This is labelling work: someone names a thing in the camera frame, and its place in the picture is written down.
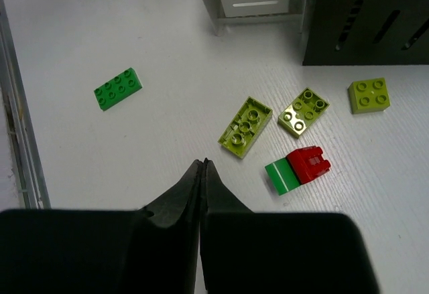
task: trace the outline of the lime green lego brick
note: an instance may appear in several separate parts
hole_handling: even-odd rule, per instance
[[[384,78],[353,82],[349,86],[349,97],[353,114],[384,111],[390,106]]]
[[[273,182],[279,196],[298,188],[301,184],[286,158],[265,166],[269,178]]]
[[[312,125],[328,108],[329,103],[306,88],[278,117],[278,124],[295,138]]]
[[[249,96],[218,142],[242,159],[272,115],[268,106]]]
[[[106,111],[124,98],[140,90],[143,86],[133,68],[129,68],[94,90],[101,110]]]

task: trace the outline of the green block with white stripe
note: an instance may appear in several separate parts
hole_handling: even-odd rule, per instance
[[[269,178],[279,196],[298,188],[301,183],[286,158],[277,160],[265,166]]]

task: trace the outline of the toy building block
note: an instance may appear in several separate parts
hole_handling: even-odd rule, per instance
[[[390,106],[384,78],[353,82],[349,97],[353,114],[383,111]]]
[[[278,124],[295,138],[312,125],[328,108],[329,103],[306,88],[278,117]]]
[[[301,185],[286,158],[266,165],[265,170],[279,196]]]
[[[249,96],[218,142],[242,159],[272,115],[268,106]]]
[[[96,88],[94,93],[101,110],[106,111],[142,87],[135,70],[129,68],[124,73],[120,73],[120,75]]]
[[[286,156],[301,184],[308,183],[329,171],[330,163],[322,157],[323,150],[312,146],[297,149]]]

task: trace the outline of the yellow-green lego brick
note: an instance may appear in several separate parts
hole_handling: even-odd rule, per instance
[[[390,106],[384,78],[353,82],[349,86],[349,97],[353,114],[384,111]]]
[[[306,88],[278,117],[278,124],[295,138],[312,125],[328,108],[329,103]]]
[[[218,142],[242,159],[272,115],[273,111],[268,106],[249,96]]]

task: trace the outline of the white table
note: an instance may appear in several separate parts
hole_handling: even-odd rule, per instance
[[[140,208],[208,157],[254,211],[348,214],[385,293],[429,292],[429,67],[302,67],[297,23],[218,38],[201,0],[5,5],[52,207]],[[143,90],[102,112],[93,90],[128,67]],[[349,84],[382,76],[391,107],[353,116]],[[295,140],[276,117],[306,86],[330,107]],[[217,139],[249,95],[274,115],[240,161]],[[264,166],[309,145],[331,172],[273,194]]]

